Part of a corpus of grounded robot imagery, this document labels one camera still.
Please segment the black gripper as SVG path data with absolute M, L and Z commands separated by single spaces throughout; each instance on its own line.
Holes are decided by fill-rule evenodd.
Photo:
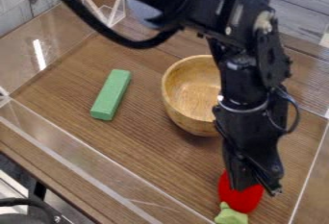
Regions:
M 267 98 L 249 107 L 219 96 L 213 112 L 214 125 L 223 136 L 222 156 L 230 187 L 243 191 L 261 185 L 275 197 L 282 192 L 278 143 L 286 134 L 287 102 Z

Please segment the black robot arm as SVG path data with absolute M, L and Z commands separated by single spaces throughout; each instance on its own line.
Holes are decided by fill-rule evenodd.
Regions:
M 270 1 L 130 1 L 150 27 L 190 28 L 207 39 L 219 71 L 213 113 L 230 187 L 242 191 L 261 185 L 277 195 L 283 177 L 278 143 L 294 127 L 287 124 L 289 95 L 282 84 L 291 60 L 279 42 Z

